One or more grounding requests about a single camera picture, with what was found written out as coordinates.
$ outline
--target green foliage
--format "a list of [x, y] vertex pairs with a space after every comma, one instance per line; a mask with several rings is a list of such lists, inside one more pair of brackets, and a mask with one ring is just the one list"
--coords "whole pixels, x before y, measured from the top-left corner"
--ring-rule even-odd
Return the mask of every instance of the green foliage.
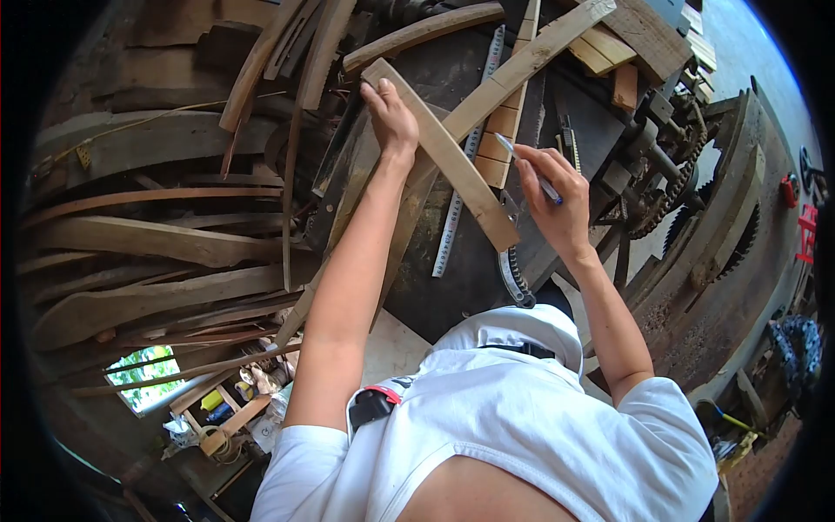
[[[159, 377], [165, 377], [174, 373], [180, 372], [180, 367], [177, 366], [175, 359], [168, 361], [153, 362], [154, 359], [160, 357], [168, 357], [174, 352], [170, 346], [152, 346], [133, 352], [127, 357], [122, 357], [118, 362], [109, 366], [108, 369], [118, 368], [122, 366], [130, 366], [139, 362], [148, 361], [149, 363], [143, 367], [130, 368], [123, 372], [110, 373], [108, 378], [110, 382], [115, 385], [141, 383]], [[154, 386], [146, 386], [144, 388], [134, 388], [132, 390], [123, 390], [122, 395], [128, 399], [131, 408], [135, 412], [142, 411], [144, 406], [154, 402], [171, 390], [177, 388], [184, 383], [183, 379], [173, 381], [171, 383], [156, 384]]]

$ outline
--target measuring tape blade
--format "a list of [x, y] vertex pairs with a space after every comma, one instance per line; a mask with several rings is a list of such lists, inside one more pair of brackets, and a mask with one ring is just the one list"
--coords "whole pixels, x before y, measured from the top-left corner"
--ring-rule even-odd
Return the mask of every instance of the measuring tape blade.
[[[490, 50], [487, 54], [487, 61], [484, 63], [484, 71], [481, 74], [481, 83], [487, 81], [490, 75], [498, 68], [498, 62], [502, 58], [502, 49], [504, 48], [504, 25], [499, 26], [493, 32], [493, 41], [490, 42]], [[467, 141], [464, 142], [464, 154], [470, 159], [475, 158], [478, 151], [478, 145], [481, 143], [482, 125], [479, 125], [473, 132], [467, 136]], [[461, 217], [461, 210], [463, 209], [463, 201], [458, 191], [453, 191], [453, 198], [449, 202], [449, 210], [447, 210], [447, 219], [443, 223], [443, 233], [441, 234], [441, 244], [438, 245], [438, 254], [435, 256], [435, 266], [432, 268], [432, 277], [440, 277], [447, 269], [447, 262], [449, 261], [449, 253], [453, 249], [453, 241], [455, 241], [455, 231], [458, 229], [458, 220]]]

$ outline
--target blue pen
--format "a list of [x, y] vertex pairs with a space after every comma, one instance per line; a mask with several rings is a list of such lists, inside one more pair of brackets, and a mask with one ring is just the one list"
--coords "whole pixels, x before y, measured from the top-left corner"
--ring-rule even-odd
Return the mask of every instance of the blue pen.
[[[500, 144], [502, 144], [502, 146], [505, 149], [508, 150], [508, 152], [516, 160], [521, 159], [521, 158], [519, 158], [519, 155], [516, 154], [516, 151], [514, 151], [514, 146], [513, 146], [513, 144], [510, 143], [509, 139], [505, 138], [504, 136], [502, 136], [498, 132], [496, 133], [496, 139], [498, 140], [498, 142]], [[542, 187], [542, 190], [545, 192], [545, 194], [547, 194], [548, 197], [551, 198], [551, 200], [555, 204], [562, 205], [563, 204], [563, 198], [557, 193], [557, 190], [554, 188], [554, 186], [551, 185], [544, 177], [542, 177], [542, 175], [539, 172], [536, 173], [536, 177], [539, 179], [539, 186]]]

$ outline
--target right hand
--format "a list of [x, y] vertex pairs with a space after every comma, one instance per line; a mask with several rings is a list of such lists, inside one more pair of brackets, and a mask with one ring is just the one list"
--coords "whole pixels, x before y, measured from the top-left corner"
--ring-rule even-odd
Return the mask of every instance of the right hand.
[[[530, 213], [545, 240], [568, 267], [596, 256], [589, 243], [589, 181], [555, 149], [537, 150], [516, 144], [514, 151], [520, 158], [516, 167]], [[556, 205], [545, 195], [537, 172], [559, 192], [562, 205]]]

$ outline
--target circular saw blade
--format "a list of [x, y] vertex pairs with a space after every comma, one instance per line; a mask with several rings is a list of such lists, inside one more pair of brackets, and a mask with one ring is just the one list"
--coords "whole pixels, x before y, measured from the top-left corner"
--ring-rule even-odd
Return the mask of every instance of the circular saw blade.
[[[714, 180], [710, 180], [696, 191], [701, 198], [702, 201], [707, 204], [710, 201], [710, 198], [713, 193], [713, 186]], [[664, 241], [664, 255], [666, 256], [667, 251], [673, 244], [673, 241], [676, 240], [676, 237], [681, 233], [684, 229], [684, 225], [688, 219], [692, 215], [696, 213], [695, 210], [688, 207], [687, 205], [683, 205], [680, 209], [678, 214], [676, 214], [676, 218], [673, 219], [672, 224], [670, 225], [670, 229], [667, 231], [667, 237]], [[757, 229], [760, 225], [760, 204], [757, 203], [754, 205], [754, 210], [751, 212], [751, 218], [748, 220], [748, 223], [745, 226], [745, 230], [742, 231], [742, 235], [739, 238], [739, 241], [736, 243], [736, 247], [731, 253], [731, 256], [728, 258], [727, 263], [722, 268], [722, 271], [716, 276], [716, 281], [719, 281], [722, 277], [726, 276], [729, 272], [733, 271], [737, 265], [739, 265], [740, 261], [745, 259], [745, 255], [751, 249], [751, 245], [754, 244], [754, 239], [757, 237]]]

